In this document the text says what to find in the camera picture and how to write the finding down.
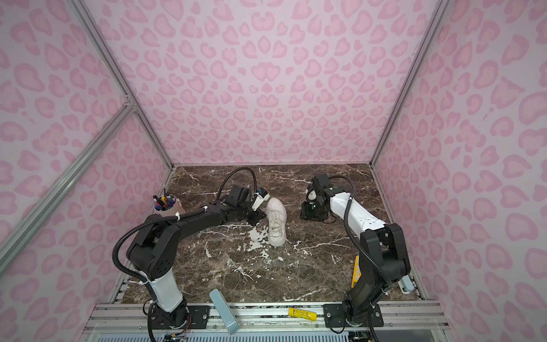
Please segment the white knit sneaker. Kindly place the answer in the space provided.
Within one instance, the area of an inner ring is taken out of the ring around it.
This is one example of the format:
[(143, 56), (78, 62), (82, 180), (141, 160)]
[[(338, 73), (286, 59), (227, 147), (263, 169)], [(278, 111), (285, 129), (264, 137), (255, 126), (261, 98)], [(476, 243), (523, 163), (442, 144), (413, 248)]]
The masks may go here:
[(273, 247), (280, 247), (286, 242), (287, 213), (284, 204), (278, 198), (269, 200), (266, 206), (268, 219), (268, 241)]

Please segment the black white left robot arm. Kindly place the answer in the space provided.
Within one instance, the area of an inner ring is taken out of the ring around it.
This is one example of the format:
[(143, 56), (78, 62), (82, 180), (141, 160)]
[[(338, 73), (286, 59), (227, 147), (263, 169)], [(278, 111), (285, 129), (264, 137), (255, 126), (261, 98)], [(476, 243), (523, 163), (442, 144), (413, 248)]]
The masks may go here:
[(252, 227), (266, 218), (266, 212), (249, 205), (214, 201), (194, 212), (163, 217), (151, 215), (126, 232), (115, 244), (112, 259), (123, 273), (136, 279), (148, 291), (152, 303), (147, 328), (186, 329), (192, 325), (191, 310), (175, 276), (180, 263), (180, 245), (197, 233), (230, 223)]

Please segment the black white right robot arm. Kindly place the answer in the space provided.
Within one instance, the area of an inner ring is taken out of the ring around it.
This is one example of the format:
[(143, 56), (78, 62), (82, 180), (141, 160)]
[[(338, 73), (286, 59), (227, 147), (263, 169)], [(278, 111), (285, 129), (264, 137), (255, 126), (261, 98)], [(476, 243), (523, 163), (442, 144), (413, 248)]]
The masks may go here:
[(352, 244), (359, 252), (360, 278), (342, 302), (345, 320), (352, 324), (372, 320), (377, 303), (411, 271), (401, 226), (372, 215), (348, 192), (312, 190), (302, 204), (301, 218), (323, 222), (333, 214), (343, 220)]

